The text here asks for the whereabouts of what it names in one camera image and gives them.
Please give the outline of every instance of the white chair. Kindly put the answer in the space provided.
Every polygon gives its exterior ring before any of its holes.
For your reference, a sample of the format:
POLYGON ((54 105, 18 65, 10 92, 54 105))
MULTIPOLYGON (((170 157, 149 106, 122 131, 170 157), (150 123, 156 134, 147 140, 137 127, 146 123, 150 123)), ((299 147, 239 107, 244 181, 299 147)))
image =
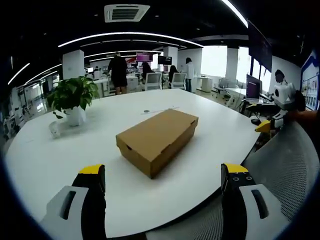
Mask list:
POLYGON ((172 77, 172 82, 169 82, 169 86, 172 89, 186 89, 186 73, 175 72, 172 77))
POLYGON ((161 73, 150 72, 146 74, 144 90, 158 90, 161 88, 161 73))

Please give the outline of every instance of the ceiling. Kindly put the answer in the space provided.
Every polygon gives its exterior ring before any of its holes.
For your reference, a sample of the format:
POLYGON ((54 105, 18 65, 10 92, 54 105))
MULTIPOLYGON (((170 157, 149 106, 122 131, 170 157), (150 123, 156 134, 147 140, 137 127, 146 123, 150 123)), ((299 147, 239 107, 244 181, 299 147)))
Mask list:
MULTIPOLYGON (((290 5, 288 1, 281 3, 283 1, 274 0, 230 2, 272 42, 274 55, 299 66, 303 64, 312 49, 310 38, 313 26, 309 24, 310 18, 306 17, 310 16, 309 10, 304 9, 300 1, 290 1, 290 5)), ((0 16, 5 29, 0 62, 2 89, 8 87, 8 81, 27 63, 30 65, 9 87, 20 86, 40 72, 60 64, 64 53, 77 49, 82 49, 87 56, 113 51, 153 50, 170 46, 169 44, 178 45, 179 48, 198 48, 175 39, 132 34, 93 37, 58 47, 65 42, 90 35, 144 32, 185 40, 205 36, 247 35, 247 28, 221 0, 197 0, 192 3, 178 0, 109 0, 107 3, 78 1, 76 4, 22 1, 19 5, 8 4, 8 11, 0 16), (150 9, 140 22, 105 23, 105 5, 127 3, 149 5, 150 9)), ((248 41, 241 39, 226 39, 223 42, 230 46, 248 44, 248 41)), ((214 45, 221 44, 221 40, 197 43, 214 45)))

